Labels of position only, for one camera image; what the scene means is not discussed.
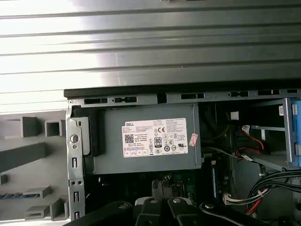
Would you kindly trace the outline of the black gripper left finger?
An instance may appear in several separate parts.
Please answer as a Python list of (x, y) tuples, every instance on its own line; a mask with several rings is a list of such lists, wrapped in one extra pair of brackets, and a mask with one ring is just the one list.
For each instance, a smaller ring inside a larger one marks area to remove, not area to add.
[(142, 205), (132, 206), (115, 201), (68, 223), (69, 226), (160, 226), (162, 201), (146, 198)]

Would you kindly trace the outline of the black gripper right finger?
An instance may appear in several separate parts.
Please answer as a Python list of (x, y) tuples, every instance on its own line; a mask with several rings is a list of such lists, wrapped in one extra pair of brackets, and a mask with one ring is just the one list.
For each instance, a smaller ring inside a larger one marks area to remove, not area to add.
[(220, 204), (203, 202), (198, 207), (183, 198), (168, 201), (171, 213), (180, 226), (268, 226), (269, 224)]

